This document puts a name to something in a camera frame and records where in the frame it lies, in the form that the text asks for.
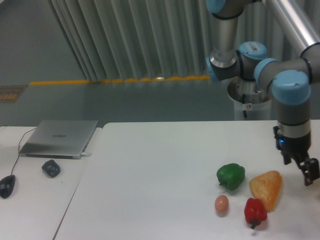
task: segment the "curtain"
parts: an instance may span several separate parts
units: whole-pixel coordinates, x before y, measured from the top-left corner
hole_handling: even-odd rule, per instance
[[[320,31],[319,0],[297,0]],[[205,0],[49,0],[90,81],[205,76],[215,21]],[[261,2],[239,17],[235,48],[246,41],[268,57],[296,58],[272,13]]]

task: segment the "silver laptop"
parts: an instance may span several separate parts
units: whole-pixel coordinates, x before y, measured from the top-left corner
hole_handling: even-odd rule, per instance
[[[80,159],[96,120],[43,120],[19,152],[21,157]]]

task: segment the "black mouse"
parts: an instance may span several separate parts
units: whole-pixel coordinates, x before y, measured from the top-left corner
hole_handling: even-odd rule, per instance
[[[12,194],[16,182],[16,176],[10,175],[0,180],[0,197],[6,199]]]

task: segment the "mouse cable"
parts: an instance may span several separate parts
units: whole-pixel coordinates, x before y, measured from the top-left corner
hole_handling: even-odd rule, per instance
[[[19,145],[18,145],[18,157],[17,157],[17,159],[16,159],[16,161],[15,161],[13,167],[12,167],[11,175],[12,175],[12,173],[14,172],[15,166],[16,166],[18,160],[19,160],[19,157],[20,157],[20,156],[19,156],[19,151],[20,151],[20,144],[21,144],[22,139],[24,139],[24,137],[25,137],[25,135],[26,135],[27,133],[29,133],[29,132],[31,132],[31,131],[33,131],[33,130],[35,130],[35,129],[36,129],[36,127],[35,127],[34,129],[31,129],[31,130],[25,132],[25,133],[23,134],[22,138],[20,139]]]

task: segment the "label sticker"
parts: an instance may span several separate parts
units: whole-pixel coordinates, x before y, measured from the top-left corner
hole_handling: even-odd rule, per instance
[[[251,111],[252,110],[252,103],[243,103],[242,110],[243,111]]]
[[[260,51],[260,47],[256,42],[250,42],[245,44],[246,48],[248,49],[249,52],[253,51]]]

